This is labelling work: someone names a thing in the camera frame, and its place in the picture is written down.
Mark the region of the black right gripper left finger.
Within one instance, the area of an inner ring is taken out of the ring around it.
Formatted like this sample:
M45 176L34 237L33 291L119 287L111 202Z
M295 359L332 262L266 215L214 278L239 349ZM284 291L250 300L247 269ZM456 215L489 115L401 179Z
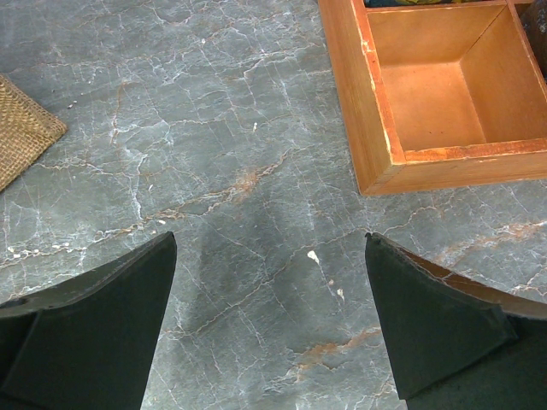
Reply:
M139 409L176 267L167 231L1 305L3 409Z

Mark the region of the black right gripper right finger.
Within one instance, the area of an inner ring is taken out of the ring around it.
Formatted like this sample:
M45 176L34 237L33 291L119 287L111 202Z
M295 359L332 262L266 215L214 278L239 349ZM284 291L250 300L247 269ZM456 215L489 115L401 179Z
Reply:
M436 265L379 233L368 280L410 409L543 409L546 306Z

